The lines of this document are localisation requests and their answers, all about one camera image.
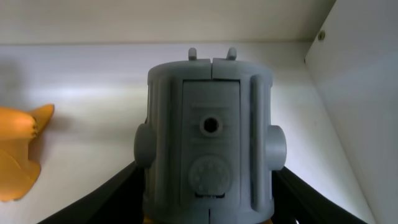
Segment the white wall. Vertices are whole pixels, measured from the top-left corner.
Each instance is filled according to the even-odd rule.
[[[0,0],[0,44],[309,40],[335,0]]]
[[[287,138],[286,166],[325,197],[374,223],[304,56],[310,43],[146,44],[0,47],[0,105],[55,103],[41,150],[42,171],[17,202],[0,203],[0,223],[37,223],[90,193],[134,160],[146,116],[147,71],[160,63],[225,57],[274,71],[271,119]]]
[[[337,1],[307,66],[376,220],[398,222],[398,1]]]

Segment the orange part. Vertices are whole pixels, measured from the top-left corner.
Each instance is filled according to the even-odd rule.
[[[50,121],[53,105],[30,112],[0,108],[0,201],[22,198],[40,174],[28,159],[28,145]]]

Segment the orange figurine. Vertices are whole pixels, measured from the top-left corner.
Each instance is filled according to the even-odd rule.
[[[29,143],[50,121],[54,105],[32,111],[0,108],[0,201],[22,198],[40,174],[40,164],[28,160]]]

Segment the toy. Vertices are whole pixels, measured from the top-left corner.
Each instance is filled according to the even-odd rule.
[[[0,108],[0,201],[22,198],[40,174],[40,164],[28,160],[29,143],[50,121],[54,105],[24,112]]]
[[[148,74],[147,122],[134,156],[145,168],[143,210],[164,223],[261,223],[274,213],[271,171],[286,160],[271,125],[272,75],[226,59],[171,62]]]

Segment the gray plastic object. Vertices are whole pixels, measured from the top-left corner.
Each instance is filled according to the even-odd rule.
[[[145,168],[144,213],[164,223],[252,224],[274,213],[271,171],[286,141],[271,125],[271,72],[226,59],[170,62],[148,74],[147,122],[134,155]]]

